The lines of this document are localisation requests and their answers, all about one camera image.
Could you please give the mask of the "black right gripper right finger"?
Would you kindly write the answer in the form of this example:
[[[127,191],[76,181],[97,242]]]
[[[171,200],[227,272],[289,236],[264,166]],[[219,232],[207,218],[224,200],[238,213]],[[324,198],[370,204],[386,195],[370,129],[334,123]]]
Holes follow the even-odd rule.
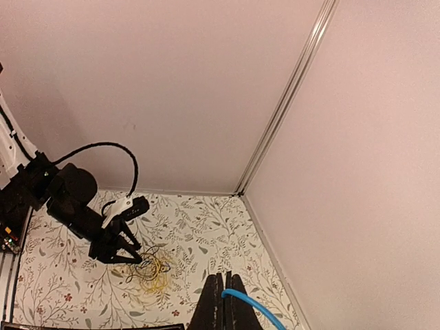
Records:
[[[247,295],[245,285],[238,274],[226,273],[225,288],[235,289]],[[231,295],[225,297],[225,329],[263,330],[251,305]]]

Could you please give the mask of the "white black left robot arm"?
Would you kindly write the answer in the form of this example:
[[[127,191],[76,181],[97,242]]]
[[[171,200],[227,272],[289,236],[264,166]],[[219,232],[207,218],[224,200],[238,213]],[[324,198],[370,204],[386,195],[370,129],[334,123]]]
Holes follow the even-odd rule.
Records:
[[[133,182],[125,197],[107,202],[100,212],[88,204],[98,192],[97,181],[87,170],[61,162],[88,149],[109,146],[124,151],[133,162]],[[128,222],[146,213],[149,202],[134,197],[139,166],[135,155],[116,142],[96,142],[77,148],[56,161],[40,152],[14,119],[5,100],[1,101],[1,172],[8,177],[1,188],[1,249],[21,253],[24,231],[20,214],[28,209],[47,213],[79,239],[89,242],[89,257],[103,264],[144,265],[140,242]]]

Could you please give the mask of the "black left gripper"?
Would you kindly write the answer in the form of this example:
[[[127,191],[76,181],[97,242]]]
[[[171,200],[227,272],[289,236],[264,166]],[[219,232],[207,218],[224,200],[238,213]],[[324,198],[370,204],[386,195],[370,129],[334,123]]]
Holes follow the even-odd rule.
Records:
[[[127,242],[120,236],[121,232],[129,237],[134,249],[125,249]],[[92,259],[113,264],[140,264],[142,262],[142,257],[138,254],[141,245],[124,219],[113,221],[106,228],[102,228],[102,218],[93,218],[89,222],[89,238],[91,239],[89,256]],[[129,256],[118,254],[122,248],[129,253]]]

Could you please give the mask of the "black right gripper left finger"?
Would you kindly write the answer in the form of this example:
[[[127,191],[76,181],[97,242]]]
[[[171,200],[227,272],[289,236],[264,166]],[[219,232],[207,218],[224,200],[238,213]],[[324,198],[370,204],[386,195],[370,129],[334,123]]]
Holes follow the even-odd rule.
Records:
[[[223,329],[223,277],[220,273],[207,276],[188,330]]]

